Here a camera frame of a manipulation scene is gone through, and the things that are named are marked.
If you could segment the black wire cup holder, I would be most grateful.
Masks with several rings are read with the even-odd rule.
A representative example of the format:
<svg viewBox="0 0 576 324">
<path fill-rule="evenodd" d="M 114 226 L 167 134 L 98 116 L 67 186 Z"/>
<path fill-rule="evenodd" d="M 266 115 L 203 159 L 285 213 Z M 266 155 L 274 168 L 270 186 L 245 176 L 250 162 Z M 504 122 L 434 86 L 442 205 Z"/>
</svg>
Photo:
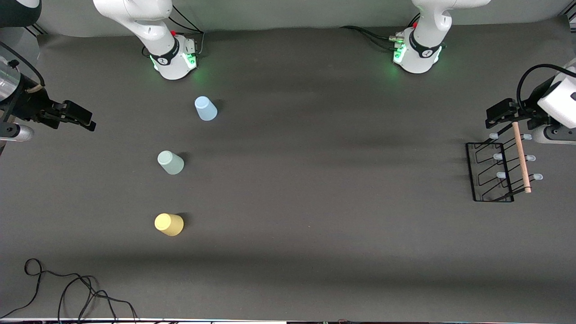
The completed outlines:
<svg viewBox="0 0 576 324">
<path fill-rule="evenodd" d="M 524 142 L 530 140 L 531 135 L 521 133 L 518 122 L 512 122 L 483 142 L 465 144 L 473 201 L 513 203 L 516 195 L 532 193 L 531 184 L 543 175 L 527 168 L 536 159 L 524 149 Z"/>
</svg>

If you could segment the light blue plastic cup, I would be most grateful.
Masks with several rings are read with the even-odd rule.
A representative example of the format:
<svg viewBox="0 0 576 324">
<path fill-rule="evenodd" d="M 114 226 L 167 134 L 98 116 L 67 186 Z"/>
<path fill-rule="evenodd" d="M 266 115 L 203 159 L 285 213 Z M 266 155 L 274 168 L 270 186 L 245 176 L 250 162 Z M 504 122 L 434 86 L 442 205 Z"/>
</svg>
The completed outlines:
<svg viewBox="0 0 576 324">
<path fill-rule="evenodd" d="M 202 121 L 211 121 L 218 115 L 218 109 L 206 96 L 199 96 L 194 101 L 196 112 Z"/>
</svg>

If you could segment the yellow plastic cup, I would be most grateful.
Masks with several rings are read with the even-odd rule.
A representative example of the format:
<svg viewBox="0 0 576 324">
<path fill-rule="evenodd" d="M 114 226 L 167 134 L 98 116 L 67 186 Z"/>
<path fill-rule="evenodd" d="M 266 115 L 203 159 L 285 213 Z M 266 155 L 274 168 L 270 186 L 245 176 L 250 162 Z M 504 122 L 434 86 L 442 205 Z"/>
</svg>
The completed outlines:
<svg viewBox="0 0 576 324">
<path fill-rule="evenodd" d="M 173 237 L 182 232 L 185 226 L 185 221 L 179 215 L 161 213 L 156 216 L 156 219 L 154 220 L 154 226 L 163 234 Z"/>
</svg>

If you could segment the dark grey table mat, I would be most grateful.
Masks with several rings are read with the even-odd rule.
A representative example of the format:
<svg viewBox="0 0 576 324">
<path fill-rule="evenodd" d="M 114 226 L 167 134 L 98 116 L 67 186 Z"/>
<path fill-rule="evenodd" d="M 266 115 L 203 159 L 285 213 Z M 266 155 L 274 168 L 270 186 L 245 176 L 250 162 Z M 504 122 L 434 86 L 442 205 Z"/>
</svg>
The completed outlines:
<svg viewBox="0 0 576 324">
<path fill-rule="evenodd" d="M 148 318 L 576 323 L 576 147 L 529 141 L 544 178 L 513 203 L 472 200 L 465 153 L 570 38 L 566 17 L 457 25 L 411 75 L 350 30 L 220 31 L 167 81 L 133 36 L 41 37 L 50 96 L 97 128 L 33 125 L 0 156 L 0 316 L 37 258 Z"/>
</svg>

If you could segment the pale green plastic cup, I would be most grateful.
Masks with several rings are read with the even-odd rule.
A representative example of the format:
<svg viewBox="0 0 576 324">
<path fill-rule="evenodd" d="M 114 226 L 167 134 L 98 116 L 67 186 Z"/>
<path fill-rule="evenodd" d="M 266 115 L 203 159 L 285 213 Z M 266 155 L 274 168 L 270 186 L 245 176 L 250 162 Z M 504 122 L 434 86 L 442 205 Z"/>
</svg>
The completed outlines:
<svg viewBox="0 0 576 324">
<path fill-rule="evenodd" d="M 169 175 L 179 174 L 185 167 L 185 161 L 170 150 L 163 150 L 157 156 L 157 162 Z"/>
</svg>

